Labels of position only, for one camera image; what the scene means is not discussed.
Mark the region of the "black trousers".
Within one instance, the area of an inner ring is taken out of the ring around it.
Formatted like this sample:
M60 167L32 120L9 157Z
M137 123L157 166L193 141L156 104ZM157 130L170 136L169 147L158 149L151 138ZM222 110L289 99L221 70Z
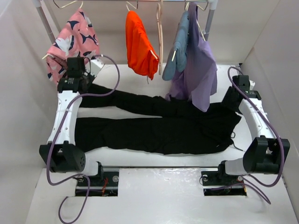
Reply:
M206 112L184 100L166 100L92 85L81 107L115 106L136 119L78 118L75 143L84 152L100 147L158 154L214 154L226 150L241 117L221 103Z

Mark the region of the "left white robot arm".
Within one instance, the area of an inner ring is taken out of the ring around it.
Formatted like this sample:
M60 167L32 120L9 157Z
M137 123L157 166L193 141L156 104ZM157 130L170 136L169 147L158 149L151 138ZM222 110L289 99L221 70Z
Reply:
M53 173L81 173L88 176L94 185L104 181L100 164L88 159L75 143L75 126L82 93L86 93L91 83L104 67L100 59L92 59L84 64L82 57L69 57L68 69L57 85L57 111L54 126L48 141L39 148L39 154Z

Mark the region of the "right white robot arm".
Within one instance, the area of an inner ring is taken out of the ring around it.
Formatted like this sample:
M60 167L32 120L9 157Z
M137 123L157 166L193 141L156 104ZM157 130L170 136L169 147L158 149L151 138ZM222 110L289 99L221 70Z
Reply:
M229 87L223 104L245 118L250 130L252 143L242 158L221 163L216 172L217 181L226 184L234 175L277 174L282 175L290 149L288 139L283 139L269 123L264 112L259 92L252 90L249 77L229 77Z

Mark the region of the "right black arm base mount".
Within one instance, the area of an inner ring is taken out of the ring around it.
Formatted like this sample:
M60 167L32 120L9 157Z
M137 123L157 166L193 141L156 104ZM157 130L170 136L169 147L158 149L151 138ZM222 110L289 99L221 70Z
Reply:
M246 196L243 178L237 175L220 174L217 168L200 170L199 183L203 186L204 196Z

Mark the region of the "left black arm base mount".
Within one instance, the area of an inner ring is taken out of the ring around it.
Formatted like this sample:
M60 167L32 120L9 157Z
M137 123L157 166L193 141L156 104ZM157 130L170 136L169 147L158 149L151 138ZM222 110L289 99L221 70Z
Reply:
M103 176L90 176L89 196L111 197L118 196L119 168L103 168ZM88 182L86 178L76 178L75 196L85 196Z

